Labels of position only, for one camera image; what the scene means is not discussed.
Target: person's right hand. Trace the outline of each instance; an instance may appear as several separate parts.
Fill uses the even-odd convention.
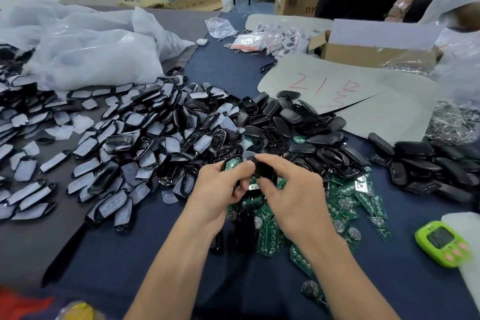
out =
[[[285,188],[277,190],[268,178],[258,178],[257,184],[267,198],[280,229],[302,250],[312,243],[326,242],[337,236],[325,201],[320,175],[292,162],[267,153],[255,158],[287,179]]]

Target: white paper sheet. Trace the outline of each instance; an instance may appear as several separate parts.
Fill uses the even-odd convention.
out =
[[[270,96],[281,90],[300,92],[319,114],[358,102],[337,113],[346,120],[344,129],[364,138],[374,132],[390,144],[421,141],[437,101],[437,84],[426,77],[303,53],[283,57],[258,84]]]
[[[252,14],[248,16],[245,22],[245,29],[253,31],[259,23],[263,25],[268,23],[285,23],[288,27],[300,27],[304,33],[309,33],[313,30],[323,32],[332,27],[332,21],[329,19],[295,15]]]
[[[474,212],[459,212],[443,215],[441,221],[451,226],[470,246],[472,257],[459,268],[480,311],[480,215]]]
[[[335,19],[328,43],[402,50],[430,51],[442,26]]]
[[[281,58],[258,84],[258,91],[276,96],[291,90],[301,94],[318,114],[370,98],[382,91],[376,81],[388,70],[349,66],[303,53]]]

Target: hand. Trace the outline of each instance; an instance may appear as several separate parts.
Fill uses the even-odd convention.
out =
[[[233,170],[221,171],[223,162],[207,164],[198,172],[193,192],[183,213],[197,226],[205,226],[212,238],[222,229],[227,206],[238,202],[248,189],[250,176],[255,171],[252,161],[240,163]],[[237,181],[240,186],[233,190]]]
[[[402,23],[403,22],[403,18],[399,17],[399,16],[388,16],[387,18],[385,18],[385,22],[397,22],[397,23]]]
[[[267,178],[258,178],[257,184],[266,196],[280,229],[300,250],[319,240],[325,243],[326,239],[336,236],[320,175],[276,155],[262,153],[255,158],[272,166],[287,179],[283,190],[277,190]]]

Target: red fabric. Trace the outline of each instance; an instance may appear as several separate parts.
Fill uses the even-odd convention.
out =
[[[20,320],[24,315],[47,309],[53,297],[35,299],[21,297],[6,289],[0,289],[0,319]]]

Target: gray tablecloth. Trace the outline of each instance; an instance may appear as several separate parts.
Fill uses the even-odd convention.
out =
[[[95,7],[99,11],[111,11],[127,8]],[[208,33],[205,20],[218,17],[220,12],[183,12],[177,10],[147,9],[159,21],[162,27],[176,33],[180,38],[195,42],[204,38]],[[195,52],[196,47],[189,47],[183,53],[165,61],[162,66],[164,71],[175,66],[185,66]],[[103,98],[97,98],[99,108],[93,111],[82,111],[81,114],[91,117],[95,123],[106,109]],[[15,142],[15,148],[21,149],[30,141],[41,136],[50,137],[46,133],[39,134],[25,141]],[[40,146],[37,156],[38,167],[63,150],[73,151],[81,135],[73,133],[69,140],[57,141],[49,146]],[[61,164],[56,169],[43,175],[38,173],[35,179],[45,177],[48,182],[57,182],[57,188],[48,201],[56,202],[55,211],[45,218],[31,222],[0,223],[0,284],[9,284],[16,287],[38,286],[58,253],[67,244],[84,222],[85,214],[92,203],[78,204],[76,196],[66,195],[66,186],[73,179],[72,171],[77,165],[73,159]],[[0,172],[6,177],[12,176],[10,164],[6,160]],[[26,186],[17,184],[14,180],[10,187],[11,192]]]
[[[222,14],[239,31],[246,16]],[[185,68],[192,82],[210,82],[242,98],[257,93],[262,78],[258,69],[273,59],[263,54],[235,54],[224,48],[225,41],[209,42],[199,47]],[[347,134],[349,143],[367,157],[374,150],[364,139]],[[389,216],[387,225],[393,233],[383,242],[366,219],[355,226],[362,241],[355,252],[359,265],[406,320],[478,319],[479,314],[457,269],[435,264],[415,243],[415,231],[442,215],[468,211],[467,206],[439,199],[433,195],[416,196],[390,184],[383,168],[372,171],[375,193],[383,196]],[[180,203],[166,205],[161,195],[142,202],[136,226],[126,237],[117,235],[112,222],[86,233],[59,280],[46,288],[46,294],[63,293],[82,298],[120,319],[127,311],[155,255],[182,212]],[[193,318],[238,319],[241,315],[262,319],[328,319],[321,307],[300,293],[308,277],[290,260],[288,248],[272,258],[235,252],[233,225],[223,228],[225,254],[209,254],[201,278]]]

